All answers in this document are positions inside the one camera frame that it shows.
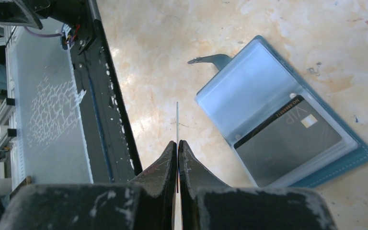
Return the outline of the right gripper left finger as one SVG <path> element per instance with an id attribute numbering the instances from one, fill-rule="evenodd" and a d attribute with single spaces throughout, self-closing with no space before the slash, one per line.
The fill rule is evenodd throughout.
<path id="1" fill-rule="evenodd" d="M 28 185 L 9 203 L 0 230 L 172 230 L 176 150 L 169 142 L 126 183 Z"/>

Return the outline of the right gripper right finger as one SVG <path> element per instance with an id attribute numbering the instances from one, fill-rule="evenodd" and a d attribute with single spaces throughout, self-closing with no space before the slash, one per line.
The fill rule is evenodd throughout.
<path id="1" fill-rule="evenodd" d="M 306 188 L 235 188 L 208 170 L 182 140 L 178 148 L 183 229 L 334 230 L 323 198 Z"/>

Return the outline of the thin card edge-on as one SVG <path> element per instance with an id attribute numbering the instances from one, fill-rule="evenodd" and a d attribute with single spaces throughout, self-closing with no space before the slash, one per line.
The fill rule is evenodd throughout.
<path id="1" fill-rule="evenodd" d="M 179 137 L 179 102 L 176 102 L 176 117 L 175 117 L 175 121 L 176 121 L 176 143 L 177 143 L 177 152 L 178 152 L 178 148 L 179 148 L 179 141 L 180 141 L 180 137 Z"/>

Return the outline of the blue card holder wallet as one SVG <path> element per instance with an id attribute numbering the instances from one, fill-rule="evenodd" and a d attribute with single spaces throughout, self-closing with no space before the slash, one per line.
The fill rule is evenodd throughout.
<path id="1" fill-rule="evenodd" d="M 211 63 L 218 69 L 197 92 L 195 101 L 235 152 L 254 185 L 258 186 L 234 144 L 297 95 L 307 100 L 342 141 L 263 187 L 314 188 L 368 162 L 368 145 L 262 36 L 255 36 L 234 57 L 215 54 L 190 60 L 194 63 Z"/>

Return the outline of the grey credit card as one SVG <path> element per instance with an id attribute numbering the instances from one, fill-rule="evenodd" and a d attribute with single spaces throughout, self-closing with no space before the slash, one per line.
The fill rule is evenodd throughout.
<path id="1" fill-rule="evenodd" d="M 256 184 L 263 187 L 341 141 L 341 135 L 297 95 L 234 148 Z"/>

